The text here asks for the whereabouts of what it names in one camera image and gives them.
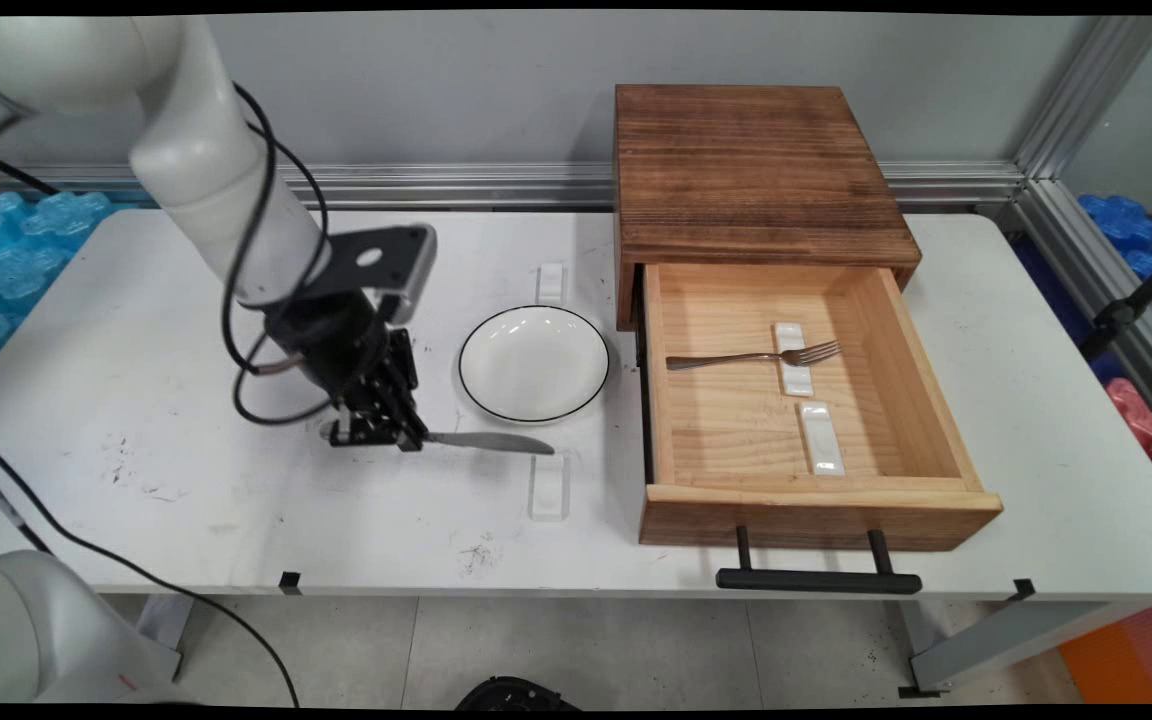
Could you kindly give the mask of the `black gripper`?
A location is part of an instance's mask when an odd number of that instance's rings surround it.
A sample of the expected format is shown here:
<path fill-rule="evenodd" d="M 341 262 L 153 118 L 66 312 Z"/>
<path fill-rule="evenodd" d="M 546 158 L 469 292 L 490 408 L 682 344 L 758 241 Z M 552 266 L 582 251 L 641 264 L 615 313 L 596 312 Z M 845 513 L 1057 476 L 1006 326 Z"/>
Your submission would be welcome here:
<path fill-rule="evenodd" d="M 410 333 L 391 328 L 401 302 L 380 306 L 364 291 L 297 300 L 283 313 L 265 316 L 264 329 L 328 393 L 332 447 L 397 447 L 420 452 L 429 429 L 417 414 L 419 387 Z"/>

